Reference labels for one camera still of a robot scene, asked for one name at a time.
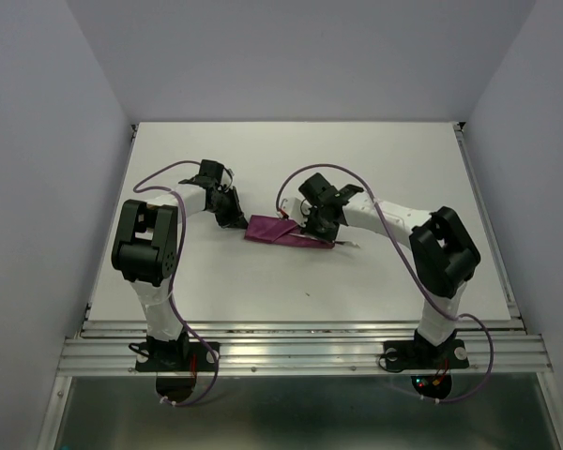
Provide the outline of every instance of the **gray wall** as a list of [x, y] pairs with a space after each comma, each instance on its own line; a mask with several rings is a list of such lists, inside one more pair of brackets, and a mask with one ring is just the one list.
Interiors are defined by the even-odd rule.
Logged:
[[465, 128], [517, 302], [563, 396], [563, 0], [540, 0]]
[[533, 0], [68, 0], [133, 121], [465, 120]]
[[67, 4], [0, 2], [0, 449], [32, 448], [81, 322], [129, 121]]

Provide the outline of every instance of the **purple fabric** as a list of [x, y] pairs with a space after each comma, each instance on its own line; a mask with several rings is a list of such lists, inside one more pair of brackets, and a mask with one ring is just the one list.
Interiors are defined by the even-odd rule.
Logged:
[[300, 234], [298, 224], [292, 219], [252, 216], [244, 238], [264, 244], [300, 248], [334, 248], [333, 243], [318, 241]]

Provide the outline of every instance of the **purple cable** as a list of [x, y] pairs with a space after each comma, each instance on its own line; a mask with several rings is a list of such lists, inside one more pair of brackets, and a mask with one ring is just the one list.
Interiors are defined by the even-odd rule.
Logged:
[[174, 315], [177, 317], [179, 322], [183, 325], [183, 327], [186, 330], [188, 330], [190, 332], [190, 334], [192, 336], [194, 336], [206, 348], [206, 350], [213, 357], [213, 361], [215, 363], [215, 373], [213, 375], [213, 379], [211, 380], [210, 384], [205, 389], [205, 391], [200, 396], [198, 396], [197, 398], [192, 399], [192, 400], [187, 401], [187, 402], [183, 402], [183, 403], [173, 403], [172, 401], [170, 401], [166, 397], [161, 397], [161, 399], [164, 399], [164, 401], [167, 404], [169, 404], [171, 406], [176, 406], [176, 407], [191, 406], [191, 405], [196, 404], [200, 400], [202, 400], [204, 397], [206, 397], [206, 395], [213, 388], [213, 386], [215, 385], [215, 382], [217, 381], [217, 376], [219, 375], [219, 357], [218, 357], [217, 353], [210, 347], [210, 345], [208, 345], [208, 342], [206, 342], [204, 339], [202, 339], [198, 335], [198, 333], [196, 333], [194, 330], [192, 330], [191, 327], [188, 325], [188, 323], [184, 320], [184, 318], [181, 317], [181, 314], [179, 314], [179, 311], [177, 310], [177, 305], [175, 304], [175, 299], [174, 299], [174, 296], [173, 296], [175, 274], [177, 273], [177, 268], [179, 267], [179, 262], [181, 261], [181, 251], [183, 250], [184, 241], [186, 239], [187, 218], [186, 218], [186, 206], [184, 205], [184, 201], [177, 192], [169, 189], [168, 187], [165, 187], [165, 186], [142, 187], [142, 185], [145, 182], [151, 180], [155, 176], [160, 175], [161, 173], [166, 172], [169, 169], [172, 169], [173, 167], [176, 167], [176, 166], [180, 166], [182, 164], [197, 164], [197, 165], [200, 165], [200, 163], [197, 162], [197, 161], [189, 161], [189, 160], [174, 162], [173, 164], [169, 164], [168, 166], [160, 169], [159, 171], [156, 171], [156, 172], [152, 173], [151, 175], [148, 175], [144, 180], [142, 180], [140, 183], [138, 183], [137, 185], [135, 185], [133, 187], [133, 192], [135, 192], [136, 194], [142, 194], [142, 193], [148, 192], [150, 190], [162, 190], [164, 192], [167, 192], [167, 193], [173, 195], [175, 197], [175, 199], [177, 200], [177, 204], [179, 205], [179, 211], [180, 211], [180, 214], [181, 214], [181, 237], [179, 238], [179, 247], [177, 248], [177, 263], [175, 265], [175, 268], [173, 269], [173, 273], [171, 274], [171, 278], [170, 278], [170, 281], [169, 281], [169, 289], [168, 289], [169, 305], [171, 305], [171, 310], [173, 311]]
[[435, 303], [433, 298], [426, 291], [423, 284], [421, 284], [421, 281], [419, 280], [419, 278], [418, 278], [418, 276], [415, 272], [415, 269], [413, 269], [410, 262], [406, 259], [406, 255], [404, 254], [403, 249], [401, 248], [400, 244], [396, 240], [396, 237], [394, 236], [394, 233], [392, 232], [391, 228], [388, 225], [386, 217], [384, 216], [384, 213], [382, 212], [382, 208], [379, 206], [378, 202], [375, 200], [375, 195], [373, 194], [371, 187], [369, 186], [369, 184], [363, 178], [361, 178], [359, 175], [357, 175], [353, 171], [346, 169], [343, 166], [339, 166], [337, 164], [323, 163], [323, 164], [311, 164], [309, 166], [305, 166], [302, 169], [298, 169], [297, 171], [290, 174], [290, 176], [288, 176], [285, 179], [285, 181], [281, 184], [280, 190], [278, 191], [277, 198], [275, 199], [276, 210], [277, 211], [280, 210], [280, 200], [282, 199], [283, 190], [285, 189], [286, 186], [288, 186], [288, 183], [290, 183], [290, 181], [295, 176], [297, 176], [299, 173], [303, 173], [303, 172], [308, 171], [310, 169], [325, 168], [325, 167], [330, 168], [330, 169], [336, 169], [336, 170], [344, 172], [344, 173], [348, 173], [350, 176], [357, 179], [359, 181], [359, 183], [365, 188], [365, 190], [367, 191], [367, 194], [369, 195], [369, 197], [372, 200], [373, 207], [375, 208], [375, 211], [377, 212], [377, 215], [379, 216], [379, 219], [382, 222], [382, 226], [384, 227], [384, 230], [386, 231], [386, 234], [388, 235], [390, 242], [394, 246], [394, 249], [398, 253], [398, 256], [403, 261], [403, 264], [406, 267], [406, 270], [409, 272], [411, 278], [413, 279], [413, 281], [415, 281], [415, 284], [417, 285], [417, 287], [421, 291], [421, 294], [423, 294], [423, 297], [425, 298], [425, 300], [430, 304], [430, 306], [438, 314], [440, 314], [445, 319], [448, 319], [449, 321], [457, 322], [459, 319], [469, 318], [469, 319], [475, 321], [479, 325], [481, 330], [485, 333], [486, 337], [488, 338], [488, 346], [490, 347], [490, 359], [488, 361], [488, 369], [486, 370], [486, 373], [484, 374], [484, 377], [481, 380], [481, 382], [479, 382], [479, 384], [476, 387], [474, 387], [471, 391], [469, 391], [466, 394], [463, 394], [462, 396], [444, 399], [444, 400], [439, 400], [439, 401], [440, 401], [440, 403], [456, 403], [458, 401], [465, 400], [466, 398], [470, 398], [475, 393], [477, 393], [488, 382], [488, 379], [490, 378], [490, 375], [492, 373], [493, 366], [495, 364], [495, 345], [493, 343], [492, 337], [490, 336], [490, 331], [488, 330], [486, 325], [484, 325], [484, 323], [480, 319], [478, 319], [476, 316], [474, 316], [473, 314], [464, 313], [464, 314], [459, 314], [457, 317], [454, 317], [454, 316], [451, 316], [450, 314], [448, 314], [447, 312], [443, 311], [442, 308], [439, 307]]

